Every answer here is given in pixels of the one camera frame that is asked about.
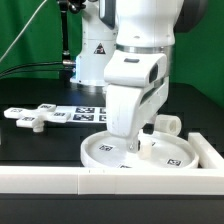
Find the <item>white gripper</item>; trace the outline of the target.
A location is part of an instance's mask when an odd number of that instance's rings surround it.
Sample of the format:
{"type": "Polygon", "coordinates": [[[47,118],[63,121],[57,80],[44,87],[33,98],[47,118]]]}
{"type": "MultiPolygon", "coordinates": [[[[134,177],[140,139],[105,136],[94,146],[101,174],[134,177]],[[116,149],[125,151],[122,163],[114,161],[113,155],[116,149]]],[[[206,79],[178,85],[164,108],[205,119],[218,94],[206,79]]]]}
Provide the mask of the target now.
{"type": "Polygon", "coordinates": [[[150,121],[168,96],[167,56],[116,50],[104,69],[107,130],[128,140],[128,151],[149,158],[152,140],[138,131],[150,121]]]}

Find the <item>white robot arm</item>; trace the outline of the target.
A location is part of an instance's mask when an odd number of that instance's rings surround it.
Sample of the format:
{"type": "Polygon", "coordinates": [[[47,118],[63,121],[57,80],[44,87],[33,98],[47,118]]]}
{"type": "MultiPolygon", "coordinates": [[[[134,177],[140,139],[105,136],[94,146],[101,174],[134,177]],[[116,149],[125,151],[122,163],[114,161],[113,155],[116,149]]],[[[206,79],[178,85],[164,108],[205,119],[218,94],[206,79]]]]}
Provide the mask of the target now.
{"type": "Polygon", "coordinates": [[[86,138],[81,158],[140,153],[151,140],[139,132],[168,97],[176,32],[203,18],[208,0],[88,0],[83,43],[71,81],[106,89],[107,130],[86,138]]]}

